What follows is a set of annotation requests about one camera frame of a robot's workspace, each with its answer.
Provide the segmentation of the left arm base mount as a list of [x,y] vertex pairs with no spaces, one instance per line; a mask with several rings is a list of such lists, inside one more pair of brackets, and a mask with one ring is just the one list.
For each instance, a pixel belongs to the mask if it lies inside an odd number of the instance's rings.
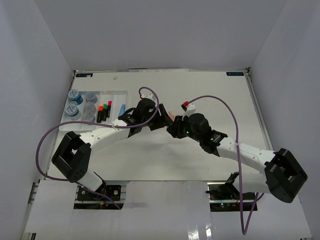
[[76,209],[119,210],[123,207],[125,187],[120,184],[105,184],[96,191],[80,185],[75,195]]

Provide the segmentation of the black label sticker right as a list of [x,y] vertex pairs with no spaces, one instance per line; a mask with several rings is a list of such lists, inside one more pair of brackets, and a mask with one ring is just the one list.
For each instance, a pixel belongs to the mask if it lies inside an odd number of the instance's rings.
[[233,76],[233,77],[240,77],[240,76],[244,76],[244,73],[243,72],[236,72],[236,71],[227,71],[226,75]]

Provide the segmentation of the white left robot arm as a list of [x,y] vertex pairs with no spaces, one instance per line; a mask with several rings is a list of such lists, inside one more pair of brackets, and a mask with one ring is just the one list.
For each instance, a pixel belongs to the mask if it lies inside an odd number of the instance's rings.
[[94,199],[105,196],[105,182],[89,169],[91,156],[117,141],[127,139],[149,127],[151,131],[168,127],[173,120],[163,104],[144,98],[136,107],[130,108],[111,123],[93,131],[76,134],[66,133],[55,151],[51,162],[70,183],[78,183],[88,189]]

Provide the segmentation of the green black highlighter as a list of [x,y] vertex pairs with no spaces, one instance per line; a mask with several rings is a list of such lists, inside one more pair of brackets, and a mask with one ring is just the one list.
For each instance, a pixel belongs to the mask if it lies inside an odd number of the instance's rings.
[[102,107],[102,120],[105,122],[107,120],[107,115],[108,115],[108,105],[103,104]]

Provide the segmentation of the black label sticker left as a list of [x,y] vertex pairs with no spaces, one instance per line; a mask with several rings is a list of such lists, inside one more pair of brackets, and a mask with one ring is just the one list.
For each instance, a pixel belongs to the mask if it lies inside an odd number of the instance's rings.
[[76,73],[76,78],[91,78],[93,76],[93,73]]

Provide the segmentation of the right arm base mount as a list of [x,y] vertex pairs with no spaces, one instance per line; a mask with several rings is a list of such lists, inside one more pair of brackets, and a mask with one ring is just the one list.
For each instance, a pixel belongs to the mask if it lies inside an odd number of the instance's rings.
[[208,194],[212,213],[240,211],[240,193],[233,186],[238,176],[239,173],[234,172],[225,182],[209,182],[207,184],[205,193]]

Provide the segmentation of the clear clip jar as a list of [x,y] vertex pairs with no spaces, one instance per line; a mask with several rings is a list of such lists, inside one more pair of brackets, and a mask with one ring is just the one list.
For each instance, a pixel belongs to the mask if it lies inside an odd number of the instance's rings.
[[82,118],[81,119],[84,122],[94,123],[95,120],[96,120],[96,117],[92,112],[84,112],[82,114]]
[[90,112],[94,114],[96,111],[97,111],[97,108],[93,102],[89,101],[84,104],[83,112]]
[[96,104],[98,102],[98,97],[97,97],[97,94],[96,92],[94,91],[88,91],[85,95],[85,100],[87,102],[91,102],[93,104]]

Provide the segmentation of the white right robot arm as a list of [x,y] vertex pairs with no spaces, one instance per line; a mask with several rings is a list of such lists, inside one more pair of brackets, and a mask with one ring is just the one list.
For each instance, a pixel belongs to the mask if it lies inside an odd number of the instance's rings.
[[201,113],[178,115],[166,130],[176,139],[191,138],[208,154],[235,160],[256,170],[248,175],[237,171],[226,180],[222,190],[233,200],[243,193],[265,193],[291,203],[308,179],[289,150],[272,151],[236,144],[227,134],[212,129]]

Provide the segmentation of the orange black highlighter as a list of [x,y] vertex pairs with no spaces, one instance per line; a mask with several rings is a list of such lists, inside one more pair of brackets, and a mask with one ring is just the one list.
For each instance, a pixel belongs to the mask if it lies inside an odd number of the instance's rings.
[[101,123],[102,122],[102,119],[103,119],[103,115],[104,115],[104,107],[102,105],[100,105],[98,107],[98,111],[97,111],[97,118],[96,118],[96,122],[97,123]]

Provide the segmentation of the black label sticker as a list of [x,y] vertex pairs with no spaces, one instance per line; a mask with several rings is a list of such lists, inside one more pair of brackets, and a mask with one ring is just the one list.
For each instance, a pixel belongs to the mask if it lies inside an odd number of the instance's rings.
[[93,73],[76,73],[76,78],[91,78],[93,76]]
[[233,76],[233,77],[240,77],[240,76],[244,76],[244,73],[243,72],[236,72],[236,71],[227,71],[226,75]]

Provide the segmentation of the blue jar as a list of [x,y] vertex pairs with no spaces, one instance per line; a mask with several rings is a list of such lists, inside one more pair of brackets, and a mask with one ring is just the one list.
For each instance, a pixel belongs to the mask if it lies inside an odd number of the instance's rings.
[[79,111],[78,107],[74,104],[69,104],[64,109],[65,114],[72,121],[76,121],[81,118],[82,114]]
[[83,97],[77,89],[71,89],[68,92],[67,97],[74,105],[80,105],[83,102]]

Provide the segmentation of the pink black highlighter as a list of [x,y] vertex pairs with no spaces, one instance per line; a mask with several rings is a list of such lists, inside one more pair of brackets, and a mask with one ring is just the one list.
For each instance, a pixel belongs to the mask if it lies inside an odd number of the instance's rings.
[[106,117],[109,118],[110,115],[111,115],[111,107],[112,107],[112,101],[108,101],[108,104],[107,104],[107,114],[106,114]]

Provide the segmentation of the blue correction tape pen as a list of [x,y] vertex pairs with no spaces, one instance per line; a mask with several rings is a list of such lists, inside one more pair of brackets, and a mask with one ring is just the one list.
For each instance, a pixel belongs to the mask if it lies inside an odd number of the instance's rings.
[[118,116],[122,116],[126,111],[126,105],[125,104],[122,104],[121,107],[120,107],[120,110],[119,110],[119,114]]

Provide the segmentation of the orange correction tape pen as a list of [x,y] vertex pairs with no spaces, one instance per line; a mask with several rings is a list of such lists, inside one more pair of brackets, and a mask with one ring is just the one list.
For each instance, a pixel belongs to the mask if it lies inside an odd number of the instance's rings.
[[172,113],[172,112],[168,112],[168,115],[169,115],[169,117],[170,117],[170,119],[172,120],[172,121],[174,121],[175,120],[175,115]]

